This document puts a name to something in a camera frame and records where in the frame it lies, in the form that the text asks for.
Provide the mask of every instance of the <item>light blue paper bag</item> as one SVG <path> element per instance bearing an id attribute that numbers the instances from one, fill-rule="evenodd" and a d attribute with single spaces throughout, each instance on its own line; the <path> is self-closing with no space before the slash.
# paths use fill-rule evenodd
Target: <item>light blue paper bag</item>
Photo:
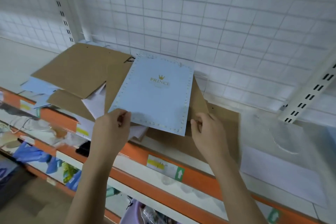
<path id="1" fill-rule="evenodd" d="M 132 112 L 131 121 L 184 136 L 194 70 L 180 62 L 137 57 L 109 112 Z"/>

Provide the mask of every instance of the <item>person's right hand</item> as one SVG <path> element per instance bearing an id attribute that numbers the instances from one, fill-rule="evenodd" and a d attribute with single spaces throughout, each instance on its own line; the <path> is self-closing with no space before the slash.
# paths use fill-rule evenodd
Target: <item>person's right hand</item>
<path id="1" fill-rule="evenodd" d="M 196 116 L 198 121 L 190 121 L 192 138 L 211 167 L 229 157 L 226 133 L 221 121 L 213 114 L 197 113 Z"/>

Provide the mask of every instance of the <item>floor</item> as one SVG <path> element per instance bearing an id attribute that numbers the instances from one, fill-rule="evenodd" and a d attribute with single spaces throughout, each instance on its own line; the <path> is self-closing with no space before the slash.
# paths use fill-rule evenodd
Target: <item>floor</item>
<path id="1" fill-rule="evenodd" d="M 0 210 L 0 220 L 2 224 L 62 224 L 71 202 L 71 196 L 34 178 Z"/>

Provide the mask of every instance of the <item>yellow label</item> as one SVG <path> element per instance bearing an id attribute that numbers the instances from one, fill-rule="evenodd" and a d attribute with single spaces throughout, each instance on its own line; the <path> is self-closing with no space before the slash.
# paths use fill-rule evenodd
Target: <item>yellow label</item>
<path id="1" fill-rule="evenodd" d="M 89 136 L 89 132 L 85 131 L 84 129 L 81 129 L 79 127 L 76 128 L 76 132 L 81 133 L 85 136 Z"/>
<path id="2" fill-rule="evenodd" d="M 27 111 L 30 111 L 30 107 L 29 106 L 27 106 L 27 105 L 25 105 L 25 104 L 20 104 L 20 109 L 25 109 L 25 110 L 27 110 Z"/>
<path id="3" fill-rule="evenodd" d="M 163 164 L 161 164 L 160 162 L 157 162 L 157 161 L 155 161 L 153 159 L 148 159 L 147 160 L 147 164 L 150 164 L 150 165 L 152 165 L 154 167 L 157 167 L 159 169 L 162 169 L 162 170 L 165 169 L 165 166 Z"/>

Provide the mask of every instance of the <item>wire grid panel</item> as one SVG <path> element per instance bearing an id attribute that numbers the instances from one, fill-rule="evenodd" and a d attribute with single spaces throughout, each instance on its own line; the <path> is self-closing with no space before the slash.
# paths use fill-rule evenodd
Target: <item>wire grid panel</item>
<path id="1" fill-rule="evenodd" d="M 277 111 L 326 57 L 336 0 L 83 0 L 92 39 L 195 68 L 205 93 Z"/>
<path id="2" fill-rule="evenodd" d="M 57 0 L 0 0 L 0 36 L 64 51 L 74 44 Z"/>

